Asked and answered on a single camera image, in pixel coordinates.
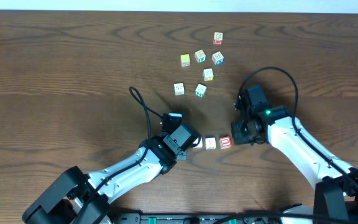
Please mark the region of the green duck wooden block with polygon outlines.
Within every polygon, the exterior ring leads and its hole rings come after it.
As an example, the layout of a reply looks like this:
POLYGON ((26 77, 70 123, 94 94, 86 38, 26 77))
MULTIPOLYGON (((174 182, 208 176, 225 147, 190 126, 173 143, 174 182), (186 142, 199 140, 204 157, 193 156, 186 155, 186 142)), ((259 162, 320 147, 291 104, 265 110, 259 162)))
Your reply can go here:
POLYGON ((198 139, 195 139, 193 144, 191 145, 192 148, 202 148, 203 147, 203 138, 199 137, 198 139))

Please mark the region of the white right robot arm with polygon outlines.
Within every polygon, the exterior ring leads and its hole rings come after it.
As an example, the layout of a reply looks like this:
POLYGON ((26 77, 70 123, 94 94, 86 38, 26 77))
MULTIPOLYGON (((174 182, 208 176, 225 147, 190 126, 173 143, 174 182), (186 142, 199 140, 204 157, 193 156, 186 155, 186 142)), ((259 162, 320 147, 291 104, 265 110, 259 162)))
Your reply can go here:
POLYGON ((273 107, 260 89, 242 90, 231 124, 234 144, 269 144, 283 153, 314 189, 312 207, 293 205, 265 217, 276 223, 358 223, 358 168, 328 151, 290 113, 273 107))

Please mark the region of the red U wooden block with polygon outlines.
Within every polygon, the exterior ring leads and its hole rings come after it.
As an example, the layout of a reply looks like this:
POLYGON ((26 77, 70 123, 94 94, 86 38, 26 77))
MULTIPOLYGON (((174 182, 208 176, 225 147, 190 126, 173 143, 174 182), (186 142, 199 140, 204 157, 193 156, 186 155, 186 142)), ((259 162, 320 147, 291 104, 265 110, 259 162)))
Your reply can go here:
POLYGON ((219 138, 219 145, 221 149, 227 149, 232 146, 232 141, 229 136, 223 136, 219 138))

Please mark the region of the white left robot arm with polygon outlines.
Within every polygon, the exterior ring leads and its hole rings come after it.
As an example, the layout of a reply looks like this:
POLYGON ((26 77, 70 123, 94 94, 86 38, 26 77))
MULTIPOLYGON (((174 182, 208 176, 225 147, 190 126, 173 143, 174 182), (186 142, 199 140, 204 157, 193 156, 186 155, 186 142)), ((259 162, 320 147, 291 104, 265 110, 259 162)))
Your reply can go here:
POLYGON ((138 185, 169 172, 182 152, 200 142, 199 134, 161 133, 145 140, 135 154, 113 166, 83 173, 63 172, 23 213, 24 223, 101 223, 113 201, 138 185))

